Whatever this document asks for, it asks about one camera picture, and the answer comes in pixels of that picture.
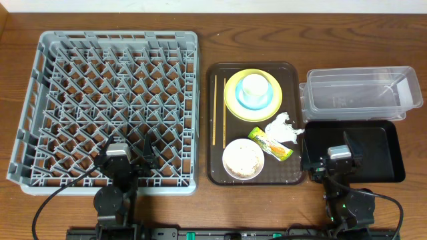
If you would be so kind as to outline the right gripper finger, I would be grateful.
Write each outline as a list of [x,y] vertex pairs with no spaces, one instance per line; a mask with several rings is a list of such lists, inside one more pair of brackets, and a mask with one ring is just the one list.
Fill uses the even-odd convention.
[[350,134],[346,131],[344,132],[344,141],[348,146],[350,153],[352,154],[353,160],[362,160],[363,159],[363,150],[361,146],[351,138]]
[[310,162],[310,152],[305,139],[302,140],[302,162]]

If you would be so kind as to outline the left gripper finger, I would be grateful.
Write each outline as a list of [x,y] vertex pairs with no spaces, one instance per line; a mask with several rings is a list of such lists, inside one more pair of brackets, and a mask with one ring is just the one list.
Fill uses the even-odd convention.
[[108,147],[111,145],[111,143],[113,142],[113,136],[110,136],[108,138],[108,140],[106,141],[105,145],[101,148],[100,152],[98,153],[99,156],[104,156],[106,155],[107,149]]
[[148,133],[145,135],[145,138],[144,138],[143,158],[145,162],[148,164],[150,169],[159,168],[159,163],[154,155],[154,152],[151,146],[151,138]]

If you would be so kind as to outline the light blue bowl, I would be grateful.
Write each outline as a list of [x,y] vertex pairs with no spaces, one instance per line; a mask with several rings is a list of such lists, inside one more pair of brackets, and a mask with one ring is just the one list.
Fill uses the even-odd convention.
[[267,91],[259,97],[250,97],[243,90],[243,81],[241,80],[236,86],[236,99],[238,103],[249,110],[260,110],[267,107],[274,96],[273,88],[268,83]]

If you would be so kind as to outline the white cup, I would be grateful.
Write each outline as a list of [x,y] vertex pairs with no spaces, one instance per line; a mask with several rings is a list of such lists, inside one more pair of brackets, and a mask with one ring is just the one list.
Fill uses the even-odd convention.
[[242,91],[247,103],[259,102],[268,92],[268,81],[262,75],[250,74],[242,80]]

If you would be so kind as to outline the wooden chopstick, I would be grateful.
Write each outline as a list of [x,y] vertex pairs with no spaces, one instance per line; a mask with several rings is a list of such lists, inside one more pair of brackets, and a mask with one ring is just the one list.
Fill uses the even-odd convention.
[[218,77],[215,75],[214,77],[214,92],[213,92],[213,126],[212,126],[212,145],[214,146],[216,144],[216,109],[217,109],[217,82]]
[[223,149],[226,148],[226,113],[227,113],[227,106],[226,106],[226,81],[227,79],[224,77],[224,89],[223,89],[223,125],[222,125],[222,147]]

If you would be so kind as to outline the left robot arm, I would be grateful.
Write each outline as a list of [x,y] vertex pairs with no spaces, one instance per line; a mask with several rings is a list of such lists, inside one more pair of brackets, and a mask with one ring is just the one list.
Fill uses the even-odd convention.
[[147,177],[159,165],[154,162],[150,137],[143,141],[142,157],[145,163],[132,163],[127,143],[114,143],[110,137],[94,159],[101,173],[112,180],[102,187],[93,200],[98,223],[96,239],[150,239],[143,224],[134,219],[138,179]]

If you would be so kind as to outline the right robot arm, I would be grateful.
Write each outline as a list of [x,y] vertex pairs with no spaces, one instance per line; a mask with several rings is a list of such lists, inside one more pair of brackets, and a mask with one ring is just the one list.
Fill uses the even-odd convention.
[[362,166],[363,150],[350,135],[343,133],[342,145],[325,147],[321,140],[304,137],[301,170],[324,187],[326,213],[332,223],[328,235],[334,239],[345,231],[374,223],[375,199],[368,189],[351,189],[349,176]]

